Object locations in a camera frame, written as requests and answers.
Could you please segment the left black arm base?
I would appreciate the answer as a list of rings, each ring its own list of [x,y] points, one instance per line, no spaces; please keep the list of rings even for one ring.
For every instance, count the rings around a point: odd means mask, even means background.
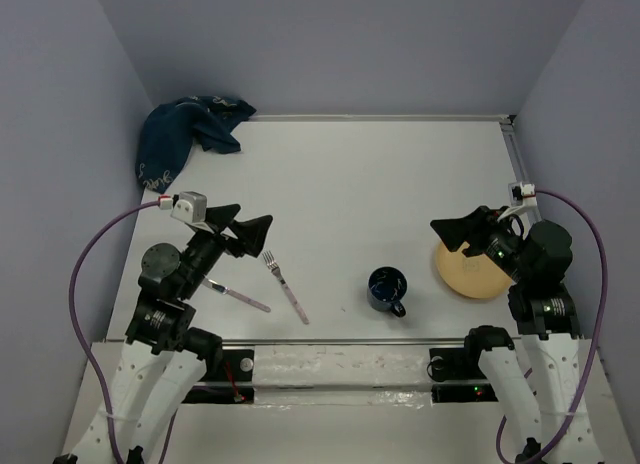
[[[215,370],[207,370],[184,398],[184,404],[236,405],[254,401],[254,349],[225,348]]]

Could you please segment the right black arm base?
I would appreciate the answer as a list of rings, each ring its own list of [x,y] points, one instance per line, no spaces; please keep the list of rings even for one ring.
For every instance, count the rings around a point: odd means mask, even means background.
[[[427,375],[435,404],[497,402],[488,379],[467,360],[461,347],[436,347],[429,350]]]

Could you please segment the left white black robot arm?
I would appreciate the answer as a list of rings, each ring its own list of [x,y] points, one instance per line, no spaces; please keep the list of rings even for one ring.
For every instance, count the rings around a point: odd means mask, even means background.
[[[72,270],[70,319],[103,401],[81,440],[56,457],[58,463],[146,463],[158,441],[169,440],[179,406],[223,361],[222,338],[192,326],[196,311],[188,302],[222,255],[259,257],[273,223],[270,215],[239,221],[240,205],[210,207],[196,192],[162,195],[134,210],[151,208],[169,213],[193,235],[183,250],[159,243],[145,251],[137,302],[111,379],[80,329],[75,292],[81,267]]]

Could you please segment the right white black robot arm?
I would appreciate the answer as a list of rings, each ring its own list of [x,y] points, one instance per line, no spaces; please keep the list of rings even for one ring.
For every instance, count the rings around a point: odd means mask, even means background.
[[[469,331],[460,363],[491,384],[514,433],[516,462],[601,463],[583,400],[592,363],[579,359],[582,333],[564,285],[572,238],[546,220],[517,234],[518,219],[513,209],[480,206],[465,217],[431,223],[448,250],[484,255],[512,279],[509,309],[531,372],[522,372],[507,331],[490,325]]]

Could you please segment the dark blue fish-print cloth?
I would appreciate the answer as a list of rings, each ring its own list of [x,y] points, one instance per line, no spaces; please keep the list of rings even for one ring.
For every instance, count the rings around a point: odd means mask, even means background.
[[[241,99],[187,96],[156,107],[139,134],[135,174],[149,191],[163,194],[185,167],[194,144],[204,151],[234,154],[234,129],[256,113]]]

